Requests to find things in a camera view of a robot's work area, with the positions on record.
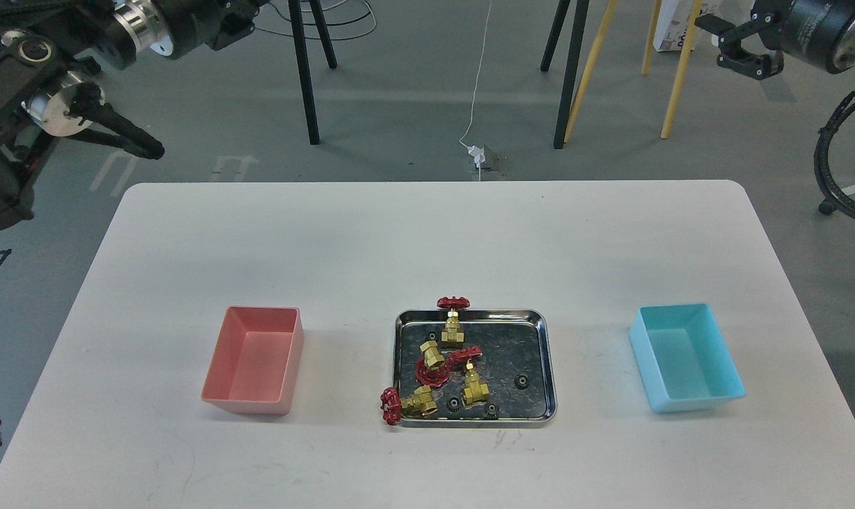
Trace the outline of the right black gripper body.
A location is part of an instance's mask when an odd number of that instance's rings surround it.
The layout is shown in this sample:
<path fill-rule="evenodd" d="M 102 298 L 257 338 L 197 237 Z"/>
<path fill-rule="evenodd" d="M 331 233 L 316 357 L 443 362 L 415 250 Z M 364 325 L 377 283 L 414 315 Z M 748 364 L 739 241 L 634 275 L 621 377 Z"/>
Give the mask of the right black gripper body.
<path fill-rule="evenodd" d="M 753 14 L 753 17 L 746 22 L 750 25 L 752 32 L 750 36 L 724 36 L 724 49 L 728 48 L 744 48 L 742 42 L 744 39 L 753 37 L 757 35 L 758 38 L 762 40 L 762 44 L 764 47 L 767 47 L 769 43 L 763 41 L 763 33 L 767 31 L 774 30 L 779 26 L 780 20 L 782 20 L 783 14 L 779 11 L 764 11 L 764 12 L 756 12 Z M 772 51 L 780 51 L 780 49 L 771 49 Z"/>

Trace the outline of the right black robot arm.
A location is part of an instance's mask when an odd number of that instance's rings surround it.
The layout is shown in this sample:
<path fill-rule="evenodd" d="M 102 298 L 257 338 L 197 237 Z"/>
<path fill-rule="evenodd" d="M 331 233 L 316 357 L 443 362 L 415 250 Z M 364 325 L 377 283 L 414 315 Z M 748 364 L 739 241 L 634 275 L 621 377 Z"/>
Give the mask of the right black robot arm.
<path fill-rule="evenodd" d="M 855 1 L 755 1 L 746 23 L 702 14 L 695 25 L 711 33 L 719 67 L 764 80 L 792 56 L 829 74 L 855 65 Z"/>

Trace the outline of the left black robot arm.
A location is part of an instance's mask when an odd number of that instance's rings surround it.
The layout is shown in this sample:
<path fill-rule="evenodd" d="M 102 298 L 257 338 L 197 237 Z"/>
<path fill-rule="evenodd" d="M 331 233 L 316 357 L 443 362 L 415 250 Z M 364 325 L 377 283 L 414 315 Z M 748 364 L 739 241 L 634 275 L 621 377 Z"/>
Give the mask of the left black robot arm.
<path fill-rule="evenodd" d="M 94 81 L 144 49 L 172 60 L 254 29 L 260 1 L 0 1 L 0 231 L 33 218 L 34 184 L 60 139 L 159 159 L 162 142 Z"/>

